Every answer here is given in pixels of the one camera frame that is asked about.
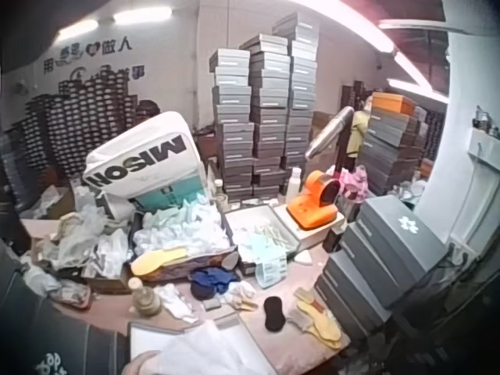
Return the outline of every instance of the ceiling light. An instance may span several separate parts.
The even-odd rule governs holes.
[[[75,23],[74,25],[59,30],[57,40],[62,41],[64,39],[76,37],[77,35],[85,34],[89,31],[97,29],[98,26],[99,24],[96,20],[86,20]]]
[[[407,74],[415,80],[422,88],[425,88],[428,91],[432,91],[432,86],[429,81],[427,81],[426,77],[413,65],[408,58],[403,55],[401,52],[396,53],[394,60],[400,65],[401,68],[407,72]]]
[[[172,16],[172,9],[168,6],[157,6],[155,8],[142,8],[127,10],[113,16],[119,25],[131,25],[133,23],[159,22],[168,20]]]
[[[403,80],[393,80],[391,78],[387,79],[387,81],[393,88],[399,88],[401,90],[409,91],[414,94],[426,96],[428,98],[437,100],[439,102],[443,102],[445,104],[448,104],[450,102],[448,96],[445,96],[436,91],[432,91],[432,89],[427,90],[426,88],[421,87],[418,84],[410,84],[409,82],[405,82]]]
[[[380,52],[390,53],[394,50],[394,43],[384,32],[343,2],[338,0],[291,1],[339,22],[341,25],[358,34]]]

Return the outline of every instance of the wooden workbench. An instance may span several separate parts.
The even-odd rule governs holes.
[[[37,237],[40,236],[42,231],[47,234],[55,231],[55,228],[57,228],[57,221],[51,220],[51,223],[43,223],[47,220],[27,221],[24,223],[28,232],[32,234],[36,233]],[[321,248],[321,245],[312,248],[310,253],[312,256],[312,266],[303,266],[295,262],[289,262],[286,279],[266,290],[263,290],[257,284],[254,277],[245,278],[257,290],[255,302],[259,304],[259,309],[255,312],[241,312],[240,317],[262,352],[279,374],[299,375],[306,373],[337,354],[336,351],[325,347],[312,335],[302,333],[297,327],[289,323],[285,324],[283,330],[278,333],[270,333],[264,327],[265,313],[263,303],[267,297],[271,295],[280,297],[283,301],[283,311],[286,315],[292,307],[295,307],[296,298],[293,295],[295,289],[298,287],[306,289],[313,287],[316,278],[323,270],[328,255]],[[201,302],[196,301],[191,295],[187,281],[176,283],[176,286],[180,293],[193,305],[195,315],[200,320],[212,320],[233,312],[233,309],[228,305],[223,305],[222,308],[211,312],[205,312]],[[98,295],[93,301],[92,307],[87,312],[78,312],[61,305],[56,306],[68,315],[85,320],[97,327],[117,330],[123,334],[127,334],[127,324],[131,320],[172,330],[189,327],[187,323],[173,318],[165,310],[151,319],[141,318],[137,313],[130,310],[130,295]],[[342,335],[341,343],[342,348],[345,348],[349,344],[349,338],[346,334]]]

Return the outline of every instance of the wall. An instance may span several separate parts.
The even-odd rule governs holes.
[[[80,37],[66,41],[56,41],[34,64],[25,66],[2,76],[2,124],[8,127],[24,116],[24,104],[40,94],[56,94],[58,83],[70,78],[71,72],[84,66],[84,78],[98,72],[103,64],[114,70],[130,68],[130,94],[139,99],[155,101],[162,111],[174,110],[181,113],[192,125],[196,121],[195,102],[195,47],[198,1],[190,0],[142,0],[134,6],[145,7],[169,5],[175,11],[170,20],[161,23],[143,23],[119,26],[112,21],[112,15],[130,9],[129,2],[112,0],[88,18],[99,20],[98,29]],[[123,37],[127,36],[131,51],[120,48]],[[103,55],[102,42],[116,39],[116,53]],[[79,42],[82,49],[89,43],[99,41],[101,47],[97,54],[90,57],[84,52],[81,59],[70,65],[55,66],[53,72],[44,74],[46,59],[59,59],[61,48]],[[145,75],[138,80],[131,76],[132,66],[145,66]],[[13,85],[24,80],[30,89],[27,96],[13,94]]]
[[[198,16],[198,104],[200,125],[213,120],[209,58],[218,48],[237,48],[257,35],[270,33],[273,25],[288,14],[300,10],[320,21],[316,110],[339,110],[341,86],[364,80],[368,88],[384,87],[386,77],[377,70],[377,54],[358,35],[334,21],[311,13],[285,0],[201,0]]]
[[[443,4],[450,23],[489,30],[498,27],[486,2],[444,0]],[[500,123],[500,40],[498,37],[450,34],[449,43],[450,104],[434,169],[416,214],[443,242],[453,234],[481,252],[500,221],[498,211],[495,211],[496,220],[491,220],[491,215],[495,216],[493,211],[486,212],[486,220],[480,218],[486,206],[495,209],[494,204],[500,203],[498,196],[493,196],[492,201],[486,200],[488,191],[498,186],[500,176],[487,166],[475,165],[467,150],[476,105],[481,105],[497,124]],[[471,223],[476,222],[480,227],[475,231],[482,240],[476,237],[471,241],[474,237],[470,233]]]

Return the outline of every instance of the logo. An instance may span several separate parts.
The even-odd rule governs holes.
[[[110,185],[115,180],[125,178],[128,173],[138,172],[148,166],[154,166],[156,163],[167,160],[170,152],[180,154],[184,151],[186,151],[186,144],[182,136],[178,135],[158,146],[151,147],[149,150],[139,152],[136,156],[126,158],[121,165],[107,167],[104,173],[94,173],[92,176],[86,177],[85,180],[89,184],[101,188],[104,185]]]
[[[401,228],[404,230],[409,230],[413,234],[417,234],[419,232],[419,228],[413,220],[410,220],[407,216],[403,216],[399,219],[399,223],[401,223]]]

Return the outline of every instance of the brown bottle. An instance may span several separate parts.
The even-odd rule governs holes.
[[[128,287],[132,290],[132,304],[142,316],[154,316],[162,311],[162,303],[158,295],[150,287],[145,287],[141,279],[132,277],[128,280]]]

